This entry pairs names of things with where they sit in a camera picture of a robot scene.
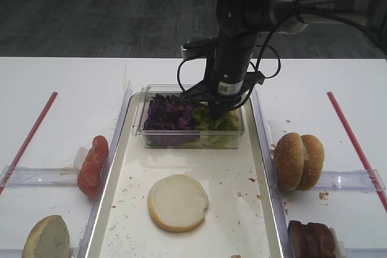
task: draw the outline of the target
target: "sesame seed bun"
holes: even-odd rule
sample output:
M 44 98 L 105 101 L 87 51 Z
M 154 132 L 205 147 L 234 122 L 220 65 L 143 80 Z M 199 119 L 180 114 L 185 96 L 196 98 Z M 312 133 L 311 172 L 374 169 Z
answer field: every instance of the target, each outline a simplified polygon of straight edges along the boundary
M 296 190 L 309 190 L 319 182 L 321 177 L 325 157 L 324 147 L 313 135 L 303 135 L 301 139 L 304 144 L 304 170 Z
M 321 177 L 324 147 L 313 135 L 285 134 L 274 151 L 277 185 L 281 190 L 309 190 Z
M 298 133 L 285 134 L 274 151 L 277 185 L 281 190 L 295 190 L 304 168 L 304 145 Z

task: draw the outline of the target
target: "bottom bun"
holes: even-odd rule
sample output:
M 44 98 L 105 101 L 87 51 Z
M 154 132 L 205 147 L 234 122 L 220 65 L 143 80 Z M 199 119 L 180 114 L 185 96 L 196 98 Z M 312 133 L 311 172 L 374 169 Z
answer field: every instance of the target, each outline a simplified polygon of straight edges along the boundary
M 201 184 L 187 175 L 171 175 L 156 182 L 148 194 L 152 220 L 162 229 L 189 231 L 206 217 L 209 201 Z

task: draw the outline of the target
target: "black cable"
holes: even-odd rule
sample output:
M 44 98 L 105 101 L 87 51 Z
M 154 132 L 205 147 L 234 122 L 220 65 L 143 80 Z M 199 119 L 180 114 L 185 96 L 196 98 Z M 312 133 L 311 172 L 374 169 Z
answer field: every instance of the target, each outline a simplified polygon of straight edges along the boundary
M 273 48 L 271 45 L 267 45 L 267 48 L 269 48 L 276 55 L 276 58 L 277 58 L 277 61 L 278 61 L 277 71 L 274 74 L 272 74 L 270 77 L 266 77 L 265 76 L 265 79 L 271 79 L 271 78 L 276 77 L 279 74 L 280 70 L 281 70 L 281 58 L 279 57 L 279 54 L 276 51 L 276 49 Z
M 343 18 L 341 16 L 330 15 L 329 13 L 326 13 L 324 11 L 311 10 L 310 8 L 305 8 L 305 7 L 299 7 L 298 8 L 298 14 L 300 14 L 300 13 L 305 13 L 305 14 L 308 14 L 308 15 L 316 15 L 316 16 L 320 16 L 321 18 L 327 18 L 327 19 L 331 19 L 333 21 L 337 21 L 337 22 L 341 22 L 343 24 L 350 25 L 350 26 L 358 29 L 359 31 L 361 31 L 366 37 L 368 37 L 370 39 L 370 41 L 376 47 L 378 47 L 382 51 L 384 51 L 383 45 L 381 45 L 380 42 L 373 35 L 371 35 L 369 33 L 369 31 L 363 25 L 358 24 L 356 21 L 352 21 L 350 19 Z
M 255 65 L 254 65 L 254 63 L 253 63 L 252 61 L 250 61 L 250 64 L 251 64 L 251 66 L 253 67 L 253 69 L 254 69 L 254 71 L 255 71 Z
M 235 109 L 238 109 L 240 107 L 242 107 L 243 105 L 246 104 L 247 100 L 250 98 L 253 90 L 254 90 L 254 87 L 255 87 L 255 84 L 256 84 L 256 81 L 257 81 L 257 78 L 258 78 L 258 68 L 259 68 L 259 63 L 261 63 L 261 59 L 262 59 L 262 56 L 264 54 L 264 51 L 268 45 L 268 42 L 270 40 L 270 38 L 273 36 L 273 34 L 276 32 L 276 30 L 286 21 L 288 20 L 289 18 L 291 18 L 292 16 L 294 15 L 294 12 L 291 12 L 289 13 L 288 15 L 286 15 L 284 18 L 282 18 L 279 22 L 277 22 L 277 24 L 272 28 L 272 30 L 268 33 L 267 37 L 265 38 L 265 41 L 264 43 L 262 44 L 262 48 L 261 48 L 261 51 L 259 52 L 259 55 L 258 55 L 258 58 L 256 60 L 256 63 L 255 63 L 255 79 L 254 79 L 254 82 L 253 82 L 253 85 L 250 87 L 248 93 L 246 94 L 246 97 L 243 99 L 243 101 L 241 103 L 239 103 L 238 105 L 234 106 L 232 108 L 232 110 L 235 110 Z
M 189 60 L 195 60 L 196 58 L 190 58 L 190 59 L 186 59 L 186 60 L 183 60 L 180 64 L 179 64 L 179 67 L 177 68 L 177 83 L 179 84 L 179 87 L 181 89 L 181 91 L 183 93 L 186 92 L 184 86 L 181 84 L 181 80 L 180 80 L 180 70 L 181 70 L 181 67 L 184 65 L 185 62 L 188 62 Z M 194 103 L 197 103 L 198 105 L 202 106 L 202 107 L 205 107 L 207 109 L 210 109 L 208 105 L 205 105 L 203 104 L 202 102 L 199 102 L 199 101 L 196 101 L 194 100 L 191 96 L 189 95 L 186 95 L 188 97 L 189 100 L 193 101 Z

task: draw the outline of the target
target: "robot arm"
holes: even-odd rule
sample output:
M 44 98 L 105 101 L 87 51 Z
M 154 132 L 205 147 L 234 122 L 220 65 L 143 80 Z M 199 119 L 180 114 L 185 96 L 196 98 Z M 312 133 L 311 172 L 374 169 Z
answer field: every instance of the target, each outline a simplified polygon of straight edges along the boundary
M 293 34 L 308 24 L 345 22 L 387 54 L 387 0 L 218 0 L 216 16 L 218 38 L 181 47 L 183 62 L 207 59 L 203 81 L 181 98 L 208 102 L 214 118 L 237 108 L 246 91 L 263 83 L 261 72 L 247 72 L 259 33 Z

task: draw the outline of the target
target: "salad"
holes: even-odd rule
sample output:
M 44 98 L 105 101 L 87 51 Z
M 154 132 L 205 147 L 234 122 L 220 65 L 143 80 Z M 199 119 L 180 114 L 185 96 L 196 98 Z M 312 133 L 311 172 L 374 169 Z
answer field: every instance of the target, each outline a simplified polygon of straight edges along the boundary
M 217 120 L 209 110 L 197 104 L 183 106 L 176 95 L 156 94 L 149 102 L 144 131 L 238 131 L 239 118 L 228 112 Z M 150 146 L 225 148 L 234 135 L 148 135 Z

